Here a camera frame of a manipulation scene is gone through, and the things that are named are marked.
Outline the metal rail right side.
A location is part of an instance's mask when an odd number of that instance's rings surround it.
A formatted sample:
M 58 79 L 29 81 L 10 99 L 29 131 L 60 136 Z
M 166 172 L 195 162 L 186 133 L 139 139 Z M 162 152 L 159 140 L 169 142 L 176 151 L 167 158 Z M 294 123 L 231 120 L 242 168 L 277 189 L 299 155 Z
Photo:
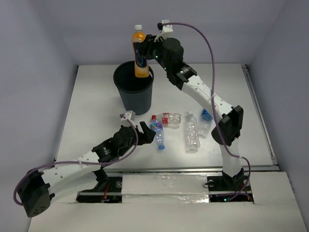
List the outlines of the metal rail right side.
M 256 93 L 255 93 L 255 90 L 253 88 L 253 84 L 252 84 L 251 77 L 250 77 L 250 74 L 249 74 L 248 66 L 246 64 L 242 64 L 241 67 L 242 67 L 242 71 L 243 71 L 243 74 L 244 74 L 244 77 L 245 77 L 251 98 L 253 100 L 255 111 L 257 113 L 257 117 L 259 119 L 262 131 L 263 131 L 263 135 L 264 135 L 264 138 L 265 138 L 265 141 L 266 141 L 266 144 L 267 144 L 268 151 L 270 153 L 272 163 L 273 163 L 273 165 L 278 166 L 278 162 L 277 162 L 276 156 L 274 154 L 274 150 L 272 148 L 270 137 L 269 137 L 269 134 L 268 134 L 268 131 L 267 131 L 267 128 L 266 128 L 266 125 L 265 125 L 265 122 L 264 122 L 264 119 L 263 119 L 263 116 L 262 116 L 262 112 L 261 112 L 261 109 L 260 109 L 260 106 L 259 106 L 259 103 L 258 103 L 258 100 L 257 100 L 257 97 L 256 97 Z

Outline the red label clear bottle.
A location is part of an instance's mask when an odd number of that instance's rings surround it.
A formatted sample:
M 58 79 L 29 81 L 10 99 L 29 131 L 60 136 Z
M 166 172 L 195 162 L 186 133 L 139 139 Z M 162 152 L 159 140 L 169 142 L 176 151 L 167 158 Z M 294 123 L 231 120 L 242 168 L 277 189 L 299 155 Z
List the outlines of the red label clear bottle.
M 152 115 L 152 121 L 161 122 L 164 127 L 177 128 L 181 124 L 181 114 L 178 113 L 161 113 Z

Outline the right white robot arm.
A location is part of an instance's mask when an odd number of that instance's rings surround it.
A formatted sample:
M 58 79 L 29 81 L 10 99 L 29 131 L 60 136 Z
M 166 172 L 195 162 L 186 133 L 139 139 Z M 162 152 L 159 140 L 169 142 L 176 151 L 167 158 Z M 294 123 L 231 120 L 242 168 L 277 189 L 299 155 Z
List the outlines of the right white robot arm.
M 211 135 L 220 146 L 223 160 L 220 182 L 229 191 L 243 192 L 248 179 L 244 175 L 240 161 L 242 157 L 239 155 L 238 138 L 242 128 L 243 108 L 239 105 L 234 107 L 212 93 L 213 89 L 183 61 L 183 47 L 177 39 L 156 40 L 153 35 L 147 35 L 143 42 L 135 43 L 134 47 L 142 58 L 156 60 L 174 86 L 210 113 L 216 124 Z

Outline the clear unlabelled plastic bottle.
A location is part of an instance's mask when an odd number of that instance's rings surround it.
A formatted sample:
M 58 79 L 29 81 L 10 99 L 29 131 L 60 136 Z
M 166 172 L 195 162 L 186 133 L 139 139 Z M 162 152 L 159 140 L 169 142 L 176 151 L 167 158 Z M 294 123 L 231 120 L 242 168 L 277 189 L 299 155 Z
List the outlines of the clear unlabelled plastic bottle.
M 197 120 L 190 111 L 187 112 L 185 117 L 184 136 L 186 151 L 189 153 L 197 152 L 200 148 Z

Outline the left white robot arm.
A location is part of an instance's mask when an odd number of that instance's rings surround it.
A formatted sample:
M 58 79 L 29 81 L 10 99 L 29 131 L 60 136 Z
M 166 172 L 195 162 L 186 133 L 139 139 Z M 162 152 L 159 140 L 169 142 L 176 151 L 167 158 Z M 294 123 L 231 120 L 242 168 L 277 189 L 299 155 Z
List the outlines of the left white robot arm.
M 90 185 L 93 192 L 104 192 L 109 178 L 104 167 L 120 162 L 131 155 L 137 146 L 150 144 L 155 138 L 145 122 L 121 126 L 113 137 L 93 147 L 81 157 L 42 165 L 27 172 L 14 190 L 14 201 L 23 206 L 28 218 L 43 213 L 61 191 L 78 178 L 93 173 Z

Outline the black plastic waste bin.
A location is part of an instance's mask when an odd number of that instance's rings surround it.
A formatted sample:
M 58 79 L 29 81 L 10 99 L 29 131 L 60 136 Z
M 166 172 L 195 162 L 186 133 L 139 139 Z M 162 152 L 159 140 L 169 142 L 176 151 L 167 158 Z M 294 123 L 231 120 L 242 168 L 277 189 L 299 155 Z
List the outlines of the black plastic waste bin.
M 119 65 L 114 71 L 113 81 L 125 109 L 139 116 L 151 108 L 154 72 L 150 68 L 148 77 L 137 78 L 134 64 L 134 61 L 127 61 Z

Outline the metal rail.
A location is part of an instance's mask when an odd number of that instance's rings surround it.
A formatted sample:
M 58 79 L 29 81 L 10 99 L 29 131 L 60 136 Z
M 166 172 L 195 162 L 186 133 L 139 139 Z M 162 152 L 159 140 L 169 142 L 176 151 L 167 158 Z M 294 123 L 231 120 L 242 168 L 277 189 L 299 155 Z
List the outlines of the metal rail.
M 222 167 L 212 168 L 154 168 L 154 169 L 125 169 L 125 168 L 104 168 L 106 172 L 117 173 L 212 173 L 221 172 Z M 252 172 L 279 172 L 278 165 L 271 166 L 251 166 Z
M 244 77 L 245 77 L 251 98 L 253 100 L 255 111 L 257 113 L 257 117 L 259 119 L 262 131 L 263 131 L 263 135 L 264 135 L 264 138 L 265 138 L 265 141 L 266 141 L 266 144 L 267 144 L 268 151 L 270 153 L 272 163 L 273 163 L 273 165 L 278 166 L 278 162 L 277 162 L 276 156 L 274 154 L 274 150 L 272 148 L 270 137 L 269 137 L 269 134 L 268 134 L 268 131 L 267 131 L 267 128 L 266 128 L 266 125 L 265 125 L 265 122 L 264 122 L 264 119 L 263 119 L 263 116 L 262 116 L 262 112 L 261 112 L 261 109 L 260 109 L 260 106 L 259 106 L 259 103 L 258 103 L 258 100 L 257 100 L 257 97 L 256 97 L 256 93 L 255 93 L 255 90 L 253 88 L 253 84 L 252 84 L 251 77 L 250 77 L 250 74 L 249 74 L 248 66 L 246 64 L 242 64 L 241 67 L 242 67 L 242 71 L 243 71 L 243 74 L 244 74 Z

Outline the blue label water bottle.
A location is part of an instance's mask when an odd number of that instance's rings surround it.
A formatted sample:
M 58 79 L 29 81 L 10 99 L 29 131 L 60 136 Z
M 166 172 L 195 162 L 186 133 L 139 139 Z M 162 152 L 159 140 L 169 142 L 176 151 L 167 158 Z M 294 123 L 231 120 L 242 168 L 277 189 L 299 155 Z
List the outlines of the blue label water bottle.
M 198 122 L 199 135 L 202 137 L 206 137 L 211 130 L 211 125 L 212 116 L 207 110 L 203 109 Z

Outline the colourful label blue cap bottle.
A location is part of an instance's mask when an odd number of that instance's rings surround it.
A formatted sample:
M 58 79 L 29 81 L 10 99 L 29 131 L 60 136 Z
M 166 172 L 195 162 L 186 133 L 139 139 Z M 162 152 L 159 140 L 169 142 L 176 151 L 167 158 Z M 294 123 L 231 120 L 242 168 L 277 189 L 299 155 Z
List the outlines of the colourful label blue cap bottle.
M 155 132 L 155 143 L 158 147 L 158 150 L 164 150 L 164 128 L 161 122 L 153 121 L 150 124 L 150 129 Z

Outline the orange juice bottle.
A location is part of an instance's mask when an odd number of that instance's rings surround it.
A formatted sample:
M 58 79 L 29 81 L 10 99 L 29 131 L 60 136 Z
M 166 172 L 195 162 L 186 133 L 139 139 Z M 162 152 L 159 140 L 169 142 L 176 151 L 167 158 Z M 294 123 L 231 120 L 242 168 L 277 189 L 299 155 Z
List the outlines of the orange juice bottle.
M 149 66 L 147 59 L 141 56 L 141 52 L 138 50 L 139 43 L 142 43 L 146 35 L 142 32 L 142 25 L 134 26 L 135 32 L 132 35 L 132 46 L 134 49 L 134 72 L 137 78 L 147 78 L 149 76 Z

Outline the metal rail front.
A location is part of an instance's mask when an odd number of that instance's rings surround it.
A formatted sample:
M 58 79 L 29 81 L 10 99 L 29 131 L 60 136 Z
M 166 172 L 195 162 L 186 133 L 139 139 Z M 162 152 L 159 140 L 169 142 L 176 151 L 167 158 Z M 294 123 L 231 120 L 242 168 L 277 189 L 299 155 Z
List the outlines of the metal rail front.
M 104 168 L 106 172 L 117 173 L 212 173 L 221 172 L 222 167 L 212 168 L 154 168 L 154 169 L 125 169 L 125 168 Z M 271 166 L 251 166 L 252 172 L 279 172 L 278 165 Z

